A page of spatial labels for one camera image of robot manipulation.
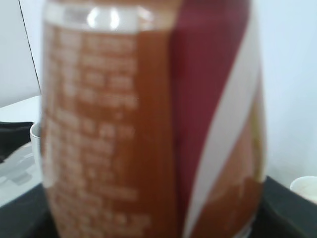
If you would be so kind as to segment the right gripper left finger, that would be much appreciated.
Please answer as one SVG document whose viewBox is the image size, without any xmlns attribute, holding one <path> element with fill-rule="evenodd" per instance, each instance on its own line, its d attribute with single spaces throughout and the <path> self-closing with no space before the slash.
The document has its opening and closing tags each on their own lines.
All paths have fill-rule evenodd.
<svg viewBox="0 0 317 238">
<path fill-rule="evenodd" d="M 42 185 L 0 208 L 2 238 L 57 238 Z"/>
</svg>

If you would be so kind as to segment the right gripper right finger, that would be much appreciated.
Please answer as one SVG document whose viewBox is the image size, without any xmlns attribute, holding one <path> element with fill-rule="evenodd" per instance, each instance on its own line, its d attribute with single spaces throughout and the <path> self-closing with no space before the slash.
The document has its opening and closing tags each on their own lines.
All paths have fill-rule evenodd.
<svg viewBox="0 0 317 238">
<path fill-rule="evenodd" d="M 315 238 L 317 206 L 267 177 L 254 222 L 255 238 Z"/>
</svg>

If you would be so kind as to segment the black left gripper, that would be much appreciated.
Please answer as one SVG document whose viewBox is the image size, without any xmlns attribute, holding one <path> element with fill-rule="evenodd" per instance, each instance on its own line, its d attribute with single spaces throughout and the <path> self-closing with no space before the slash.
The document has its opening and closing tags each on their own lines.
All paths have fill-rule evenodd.
<svg viewBox="0 0 317 238">
<path fill-rule="evenodd" d="M 30 142 L 30 128 L 33 122 L 0 122 L 0 163 L 15 150 Z"/>
</svg>

